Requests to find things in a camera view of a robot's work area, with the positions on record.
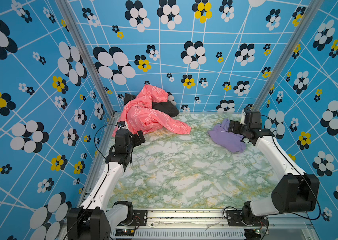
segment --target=pink garment with white print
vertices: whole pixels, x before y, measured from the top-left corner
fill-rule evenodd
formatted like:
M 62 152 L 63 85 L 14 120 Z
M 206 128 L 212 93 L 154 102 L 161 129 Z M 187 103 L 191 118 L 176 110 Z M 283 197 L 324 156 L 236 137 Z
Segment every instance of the pink garment with white print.
M 166 127 L 169 131 L 178 134 L 190 134 L 191 127 L 186 123 L 174 120 L 166 113 L 152 109 L 155 103 L 167 102 L 168 93 L 152 85 L 145 85 L 137 97 L 129 101 L 121 113 L 118 121 L 125 121 L 129 131 L 133 134 L 142 130 L 144 134 Z

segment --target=purple cloth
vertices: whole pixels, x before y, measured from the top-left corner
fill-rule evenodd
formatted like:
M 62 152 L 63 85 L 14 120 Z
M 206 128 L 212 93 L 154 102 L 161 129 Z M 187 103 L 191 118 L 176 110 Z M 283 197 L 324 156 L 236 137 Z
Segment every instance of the purple cloth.
M 213 130 L 208 131 L 211 139 L 218 145 L 228 149 L 230 152 L 243 152 L 246 144 L 241 142 L 243 135 L 227 132 L 230 120 L 225 119 L 221 124 L 215 125 Z

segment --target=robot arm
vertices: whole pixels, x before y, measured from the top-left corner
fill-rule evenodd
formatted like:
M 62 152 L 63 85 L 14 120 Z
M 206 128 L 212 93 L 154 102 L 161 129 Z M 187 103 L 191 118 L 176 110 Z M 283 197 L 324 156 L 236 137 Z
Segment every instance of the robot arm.
M 110 196 L 126 167 L 132 162 L 132 152 L 135 146 L 145 142 L 142 131 L 132 134 L 128 129 L 116 131 L 116 144 L 113 145 L 105 163 L 104 170 L 89 197 L 79 208 L 72 208 L 67 214 L 69 240 L 109 239 L 110 232 L 119 223 L 125 225 L 133 219 L 131 202 L 115 202 L 112 209 L 105 212 Z
M 278 185 L 270 197 L 245 202 L 242 219 L 250 225 L 262 216 L 284 212 L 305 212 L 315 209 L 319 180 L 306 174 L 273 137 L 269 129 L 263 129 L 261 113 L 246 111 L 241 122 L 230 121 L 229 132 L 242 134 L 264 154 L 278 177 Z

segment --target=blue wallpaper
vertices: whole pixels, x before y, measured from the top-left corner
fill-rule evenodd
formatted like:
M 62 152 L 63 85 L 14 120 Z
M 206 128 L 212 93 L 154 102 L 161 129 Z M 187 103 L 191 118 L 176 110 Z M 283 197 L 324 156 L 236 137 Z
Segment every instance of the blue wallpaper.
M 185 112 L 253 104 L 309 2 L 69 1 L 115 111 L 153 84 Z
M 338 1 L 325 0 L 269 90 L 261 113 L 281 146 L 320 180 L 309 213 L 320 239 L 338 239 Z
M 0 239 L 54 239 L 109 115 L 48 0 L 0 0 Z

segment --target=marble tabletop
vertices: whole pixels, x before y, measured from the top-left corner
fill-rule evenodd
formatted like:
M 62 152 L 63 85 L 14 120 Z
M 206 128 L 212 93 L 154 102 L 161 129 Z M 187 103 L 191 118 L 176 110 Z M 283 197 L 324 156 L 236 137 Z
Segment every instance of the marble tabletop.
M 223 119 L 238 114 L 180 114 L 174 119 L 192 127 L 190 135 L 162 128 L 145 135 L 133 150 L 108 207 L 131 201 L 134 208 L 241 208 L 248 200 L 267 197 L 277 177 L 263 154 L 248 143 L 242 153 L 231 153 L 208 134 Z M 109 147 L 114 144 L 114 137 Z

